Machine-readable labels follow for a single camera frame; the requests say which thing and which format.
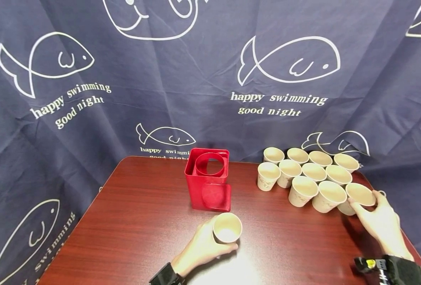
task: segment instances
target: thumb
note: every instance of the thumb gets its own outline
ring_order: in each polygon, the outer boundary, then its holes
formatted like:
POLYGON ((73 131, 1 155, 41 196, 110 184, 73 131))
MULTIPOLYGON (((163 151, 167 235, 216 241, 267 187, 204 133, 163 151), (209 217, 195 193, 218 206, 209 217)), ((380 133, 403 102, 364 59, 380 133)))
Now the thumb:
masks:
POLYGON ((366 209, 364 209, 361 204, 356 202, 353 198, 348 198, 348 202, 358 216, 367 212, 366 209))
POLYGON ((237 243, 219 244, 219 253, 221 255, 229 254, 230 252, 239 248, 237 243))

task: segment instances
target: red cup dispenser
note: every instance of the red cup dispenser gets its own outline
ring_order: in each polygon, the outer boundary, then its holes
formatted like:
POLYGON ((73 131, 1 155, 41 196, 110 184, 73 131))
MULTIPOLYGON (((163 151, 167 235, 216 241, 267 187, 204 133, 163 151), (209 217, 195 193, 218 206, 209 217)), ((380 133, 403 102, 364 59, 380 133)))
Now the red cup dispenser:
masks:
POLYGON ((185 177, 193 209, 216 212, 231 210, 231 186, 226 184, 228 162, 228 150, 190 150, 185 177), (216 173, 207 173, 209 160, 219 161, 222 168, 216 173))

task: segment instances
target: navy blue fabric backdrop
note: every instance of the navy blue fabric backdrop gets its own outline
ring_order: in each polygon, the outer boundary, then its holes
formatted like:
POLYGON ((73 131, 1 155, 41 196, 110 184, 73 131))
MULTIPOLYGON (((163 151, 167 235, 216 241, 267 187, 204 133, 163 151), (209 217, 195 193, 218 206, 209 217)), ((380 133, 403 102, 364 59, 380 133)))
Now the navy blue fabric backdrop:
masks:
POLYGON ((0 1, 0 284, 124 157, 268 146, 356 156, 421 254, 421 0, 0 1))

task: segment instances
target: paper cup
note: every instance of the paper cup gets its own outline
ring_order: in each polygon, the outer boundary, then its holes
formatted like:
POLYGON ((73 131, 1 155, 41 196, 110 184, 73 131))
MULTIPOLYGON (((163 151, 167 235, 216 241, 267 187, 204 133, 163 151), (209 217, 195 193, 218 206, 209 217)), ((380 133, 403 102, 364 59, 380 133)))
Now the paper cup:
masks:
POLYGON ((315 163, 306 163, 302 166, 302 175, 311 178, 316 183, 326 179, 327 174, 324 168, 315 163))
POLYGON ((258 188, 262 191, 271 191, 280 177, 280 168, 271 163, 263 162, 258 165, 258 188))
POLYGON ((310 161, 318 164, 321 167, 327 167, 332 164, 332 159, 326 153, 322 151, 312 151, 309 153, 310 161))
POLYGON ((214 236, 220 243, 234 243, 242 234, 241 220, 233 213, 222 213, 214 222, 214 236))
POLYGON ((339 165, 330 165, 326 167, 328 180, 333 181, 340 186, 351 183, 353 177, 345 168, 339 165))
POLYGON ((318 194, 318 185, 305 176, 294 177, 288 200, 295 207, 304 205, 318 194))
MULTIPOLYGON (((356 202, 363 206, 370 207, 375 205, 375 196, 373 195, 372 191, 364 185, 358 183, 349 183, 345 186, 345 191, 348 197, 353 198, 356 202)), ((337 206, 337 208, 340 212, 347 216, 353 216, 356 214, 356 212, 350 206, 348 200, 337 206)))
POLYGON ((285 159, 285 153, 283 153, 282 150, 277 149, 276 147, 268 147, 264 150, 263 154, 263 162, 272 162, 275 164, 279 164, 279 162, 285 159))
POLYGON ((334 164, 342 166, 349 173, 352 173, 353 171, 356 171, 359 169, 359 162, 355 160, 352 156, 349 156, 343 153, 334 155, 334 164))
POLYGON ((347 200, 342 186, 331 181, 323 181, 318 186, 319 193, 312 200, 312 206, 320 213, 327 213, 347 200))
POLYGON ((301 175, 301 166, 299 163, 291 159, 282 160, 279 163, 280 178, 277 179, 277 184, 282 188, 291 187, 291 181, 294 177, 301 175))
POLYGON ((289 149, 286 152, 286 156, 288 156, 288 158, 292 161, 299 163, 300 165, 303 165, 304 163, 309 161, 309 154, 307 154, 304 150, 298 148, 289 149))

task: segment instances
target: wooden table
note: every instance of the wooden table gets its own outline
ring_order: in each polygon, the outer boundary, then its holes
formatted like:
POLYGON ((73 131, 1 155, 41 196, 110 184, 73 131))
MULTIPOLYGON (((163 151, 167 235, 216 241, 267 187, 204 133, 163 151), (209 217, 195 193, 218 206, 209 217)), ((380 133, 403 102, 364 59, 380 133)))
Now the wooden table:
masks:
MULTIPOLYGON (((127 157, 40 280, 40 285, 148 284, 178 254, 196 226, 216 213, 192 210, 185 160, 127 157)), ((288 202, 288 190, 256 187, 256 164, 229 165, 231 211, 243 222, 240 249, 194 270, 191 285, 358 285, 376 276, 352 270, 380 250, 357 217, 288 202)), ((411 243, 408 248, 421 265, 411 243)))

